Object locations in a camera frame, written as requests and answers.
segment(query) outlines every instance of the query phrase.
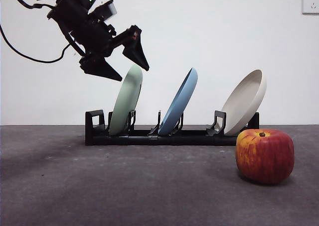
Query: blue plate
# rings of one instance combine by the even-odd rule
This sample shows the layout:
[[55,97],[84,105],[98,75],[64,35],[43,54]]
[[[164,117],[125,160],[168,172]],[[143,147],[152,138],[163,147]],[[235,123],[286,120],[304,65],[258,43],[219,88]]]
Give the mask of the blue plate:
[[168,135],[174,129],[194,92],[197,78],[197,72],[192,68],[178,89],[175,98],[170,104],[170,107],[159,126],[159,135]]

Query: plate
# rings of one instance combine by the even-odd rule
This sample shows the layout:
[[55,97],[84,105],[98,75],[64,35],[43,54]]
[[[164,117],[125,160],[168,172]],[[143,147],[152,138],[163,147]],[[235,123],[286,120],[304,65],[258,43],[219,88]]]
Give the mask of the plate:
[[[259,69],[237,85],[221,110],[226,112],[225,135],[236,135],[250,121],[264,98],[266,88],[266,78]],[[215,129],[220,130],[221,124],[222,119],[218,118]]]
[[138,65],[133,65],[127,73],[116,99],[110,122],[109,135],[118,135],[127,127],[127,117],[135,110],[143,81],[143,74]]
[[159,135],[168,135],[174,129],[194,92],[197,84],[197,78],[197,72],[194,68],[192,68],[181,84],[162,123],[159,126]]

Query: white wall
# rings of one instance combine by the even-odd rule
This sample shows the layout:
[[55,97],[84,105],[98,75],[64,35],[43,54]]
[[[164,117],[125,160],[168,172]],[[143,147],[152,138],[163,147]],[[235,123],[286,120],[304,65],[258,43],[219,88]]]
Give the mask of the white wall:
[[[319,123],[319,15],[301,14],[301,0],[115,0],[111,23],[142,32],[150,70],[137,124],[155,124],[191,67],[198,72],[185,124],[210,124],[235,86],[262,69],[268,89],[262,124]],[[1,24],[11,43],[44,60],[67,44],[48,9],[1,0]],[[125,77],[132,62],[114,51],[108,62]],[[120,82],[85,75],[73,49],[47,65],[28,61],[1,41],[1,124],[84,124],[84,112],[113,109]]]

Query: black cable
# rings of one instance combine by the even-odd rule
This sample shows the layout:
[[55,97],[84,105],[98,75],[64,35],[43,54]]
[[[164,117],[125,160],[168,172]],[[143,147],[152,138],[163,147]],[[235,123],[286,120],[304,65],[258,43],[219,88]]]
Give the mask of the black cable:
[[29,5],[26,2],[24,2],[23,0],[17,0],[17,1],[19,1],[20,4],[22,4],[24,7],[28,8],[28,9],[42,8],[43,6],[49,7],[51,9],[54,9],[54,6],[51,6],[49,4],[35,3],[34,5]]
[[[20,4],[22,4],[24,7],[28,8],[28,9],[33,9],[33,8],[42,8],[43,6],[46,6],[46,7],[49,7],[49,8],[54,8],[53,6],[51,5],[48,5],[48,4],[39,4],[39,3],[36,3],[34,5],[28,5],[27,3],[25,3],[23,0],[18,0],[20,2]],[[63,50],[62,50],[62,54],[61,54],[61,57],[55,59],[55,60],[51,60],[51,61],[43,61],[43,60],[38,60],[38,59],[35,59],[35,58],[31,58],[29,56],[26,56],[25,54],[23,53],[20,53],[18,50],[16,50],[10,43],[9,41],[7,40],[5,34],[4,34],[4,31],[2,29],[2,26],[0,24],[0,31],[1,31],[1,35],[3,36],[3,39],[5,40],[5,42],[7,43],[7,45],[14,51],[16,52],[17,54],[19,54],[20,56],[24,57],[24,58],[27,58],[29,60],[32,60],[34,62],[39,62],[39,63],[55,63],[57,61],[60,61],[63,56],[64,56],[64,52],[65,50],[70,46],[70,44],[68,44]]]

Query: green plate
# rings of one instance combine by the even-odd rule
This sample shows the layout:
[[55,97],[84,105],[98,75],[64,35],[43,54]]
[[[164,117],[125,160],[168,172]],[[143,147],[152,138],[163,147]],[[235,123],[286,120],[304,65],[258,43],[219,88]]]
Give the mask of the green plate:
[[133,65],[127,73],[118,98],[116,99],[109,134],[118,135],[127,127],[126,121],[130,111],[135,110],[143,81],[143,74],[138,65]]

